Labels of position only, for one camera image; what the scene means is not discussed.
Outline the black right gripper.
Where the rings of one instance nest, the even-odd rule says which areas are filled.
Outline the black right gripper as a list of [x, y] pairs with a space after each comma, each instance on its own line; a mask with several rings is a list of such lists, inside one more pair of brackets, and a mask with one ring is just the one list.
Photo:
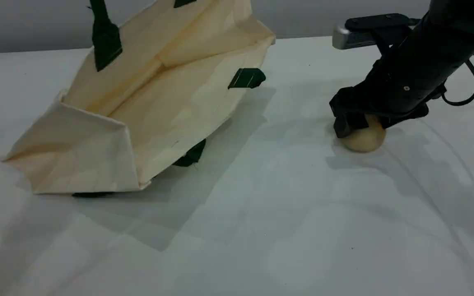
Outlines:
[[381, 29], [370, 30], [370, 34], [381, 58], [364, 81], [340, 89], [330, 101], [339, 139], [367, 129], [365, 114], [378, 115], [384, 129], [426, 117], [429, 108], [418, 105], [474, 54], [474, 37], [464, 32], [407, 30], [393, 45], [383, 38]]

